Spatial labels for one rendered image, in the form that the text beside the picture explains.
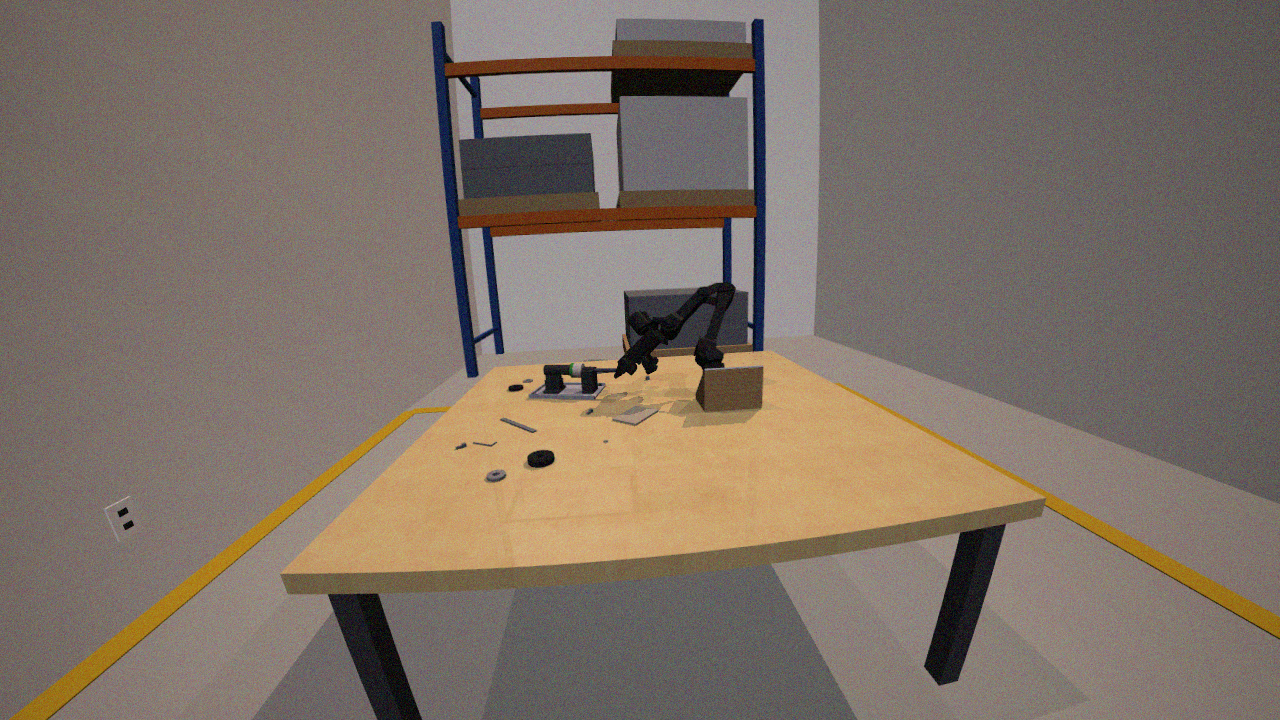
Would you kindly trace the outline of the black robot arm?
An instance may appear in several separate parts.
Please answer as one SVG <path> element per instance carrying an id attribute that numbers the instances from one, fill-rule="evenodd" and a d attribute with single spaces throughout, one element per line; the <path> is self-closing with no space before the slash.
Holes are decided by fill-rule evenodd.
<path id="1" fill-rule="evenodd" d="M 668 345 L 668 340 L 675 340 L 681 331 L 684 323 L 689 319 L 701 306 L 701 304 L 716 305 L 716 311 L 712 316 L 710 325 L 707 331 L 705 337 L 699 337 L 694 356 L 699 366 L 704 369 L 710 368 L 724 368 L 724 354 L 717 347 L 717 336 L 721 331 L 721 322 L 730 304 L 732 304 L 733 293 L 736 287 L 728 282 L 716 283 L 708 287 L 699 288 L 692 296 L 684 304 L 682 307 L 676 313 L 671 313 L 668 316 L 648 316 L 645 311 L 634 313 L 628 316 L 628 324 L 634 331 L 643 336 L 640 340 L 644 346 L 649 350 L 657 348 L 658 345 Z M 717 293 L 717 296 L 710 296 Z M 660 329 L 658 329 L 660 324 Z M 658 357 L 652 357 L 644 355 L 637 360 L 643 363 L 646 375 L 657 372 Z"/>

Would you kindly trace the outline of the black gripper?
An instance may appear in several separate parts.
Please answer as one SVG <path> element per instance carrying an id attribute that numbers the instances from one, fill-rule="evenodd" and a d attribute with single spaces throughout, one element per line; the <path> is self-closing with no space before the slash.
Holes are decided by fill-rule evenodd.
<path id="1" fill-rule="evenodd" d="M 652 354 L 652 350 L 646 348 L 646 346 L 643 345 L 641 340 L 637 340 L 636 345 L 631 346 L 627 354 L 628 355 L 623 355 L 622 357 L 620 357 L 618 366 L 614 372 L 614 379 L 618 378 L 620 375 L 623 375 L 626 372 L 628 373 L 628 375 L 634 375 L 634 373 L 637 370 L 637 365 L 641 364 L 641 363 L 639 364 L 637 360 L 644 355 L 646 355 L 648 357 Z"/>

